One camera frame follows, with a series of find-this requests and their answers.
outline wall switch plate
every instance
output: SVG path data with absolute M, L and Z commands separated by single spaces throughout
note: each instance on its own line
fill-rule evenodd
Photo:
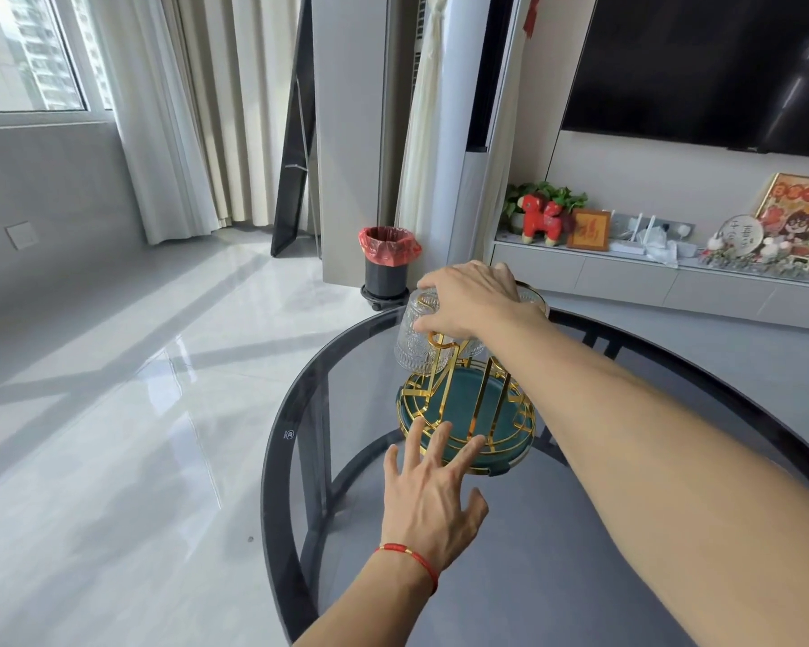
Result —
M 6 227 L 6 233 L 9 234 L 9 239 L 17 250 L 32 248 L 33 245 L 39 242 L 36 230 L 29 222 L 22 222 L 20 224 L 14 224 L 11 227 Z

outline potted plant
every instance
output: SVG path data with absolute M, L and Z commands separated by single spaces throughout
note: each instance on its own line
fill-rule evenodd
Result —
M 511 231 L 514 234 L 521 234 L 525 228 L 525 212 L 518 206 L 518 201 L 525 195 L 541 195 L 549 200 L 550 204 L 556 204 L 563 211 L 564 226 L 571 223 L 572 211 L 575 208 L 583 207 L 587 204 L 587 195 L 573 195 L 570 188 L 557 188 L 547 181 L 537 184 L 510 184 L 507 186 L 507 199 L 504 202 L 504 216 Z

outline teal tray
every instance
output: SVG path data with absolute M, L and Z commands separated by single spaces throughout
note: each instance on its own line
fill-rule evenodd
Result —
M 449 444 L 443 451 L 442 460 L 444 464 L 453 460 L 458 453 L 459 448 L 464 446 L 464 441 L 467 439 L 467 431 L 470 428 L 471 419 L 474 416 L 474 407 L 476 405 L 476 398 L 480 393 L 480 385 L 482 383 L 483 370 L 481 368 L 466 368 L 463 364 L 455 367 L 453 372 L 453 382 L 449 389 L 447 403 L 443 412 L 443 419 L 450 421 L 453 424 L 452 435 Z M 428 377 L 426 377 L 422 384 L 423 390 L 428 388 Z M 425 413 L 426 419 L 429 422 L 436 422 L 440 413 L 441 399 L 443 397 L 443 388 L 446 384 L 442 384 L 437 390 L 434 397 L 429 402 L 428 411 Z M 410 409 L 413 411 L 416 408 L 421 408 L 425 403 L 425 398 L 404 396 L 401 392 L 404 387 L 399 388 L 399 426 L 405 435 L 410 432 L 410 413 L 406 408 L 406 404 L 410 404 Z M 503 380 L 497 377 L 491 377 L 485 387 L 485 395 L 482 399 L 480 413 L 476 418 L 476 427 L 474 435 L 483 434 L 486 437 L 492 428 L 492 420 L 494 420 L 494 413 L 497 410 L 498 400 L 500 393 L 503 390 Z M 518 464 L 520 460 L 527 454 L 530 446 L 533 444 L 534 439 L 534 415 L 533 409 L 529 401 L 525 401 L 525 408 L 527 413 L 519 413 L 519 402 L 509 401 L 509 395 L 504 400 L 503 406 L 498 416 L 498 423 L 494 429 L 493 446 L 486 445 L 482 453 L 474 461 L 471 467 L 472 474 L 487 474 L 489 476 L 497 476 L 509 472 L 510 468 Z M 519 424 L 525 428 L 518 429 L 513 424 L 518 415 Z M 421 448 L 422 452 L 429 446 L 431 434 L 434 430 L 429 428 L 428 433 L 422 434 Z

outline shelf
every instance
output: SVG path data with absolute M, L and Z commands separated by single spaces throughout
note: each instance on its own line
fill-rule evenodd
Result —
M 713 272 L 720 275 L 727 275 L 730 277 L 740 277 L 743 279 L 753 279 L 753 280 L 766 280 L 766 281 L 778 281 L 783 284 L 795 284 L 795 285 L 804 285 L 809 286 L 809 276 L 806 279 L 791 279 L 788 277 L 777 277 L 774 275 L 769 274 L 754 274 L 751 272 L 738 272 L 733 270 L 722 270 L 716 267 L 704 266 L 698 259 L 679 259 L 678 260 L 678 267 L 674 268 L 672 266 L 666 266 L 665 264 L 658 263 L 657 261 L 651 260 L 645 254 L 629 254 L 623 252 L 591 252 L 589 250 L 583 249 L 570 249 L 565 245 L 559 245 L 554 248 L 550 248 L 549 246 L 545 245 L 544 243 L 540 242 L 533 242 L 530 245 L 525 245 L 522 240 L 521 236 L 517 234 L 511 234 L 507 231 L 498 231 L 495 237 L 495 242 L 497 243 L 507 243 L 509 245 L 516 245 L 519 248 L 525 249 L 533 249 L 538 250 L 540 252 L 548 252 L 548 253 L 566 253 L 566 254 L 579 254 L 581 256 L 587 257 L 588 259 L 607 259 L 607 260 L 619 260 L 619 261 L 626 261 L 626 262 L 637 262 L 641 264 L 647 264 L 650 266 L 656 267 L 663 267 L 669 268 L 671 270 L 697 270 L 697 271 L 704 271 L 704 272 Z
M 719 270 L 697 259 L 672 267 L 640 254 L 525 245 L 506 232 L 494 242 L 498 262 L 541 291 L 809 328 L 809 279 Z

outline window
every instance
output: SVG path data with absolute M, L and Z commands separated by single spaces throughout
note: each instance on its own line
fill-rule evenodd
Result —
M 99 89 L 99 96 L 102 97 L 102 104 L 107 109 L 113 109 L 111 88 L 108 86 L 108 77 L 105 75 L 105 64 L 102 62 L 96 32 L 89 19 L 87 0 L 72 0 L 72 6 L 75 8 L 75 18 L 82 32 L 89 63 L 93 66 L 93 75 L 96 77 L 96 86 Z
M 0 126 L 108 119 L 87 0 L 0 0 Z

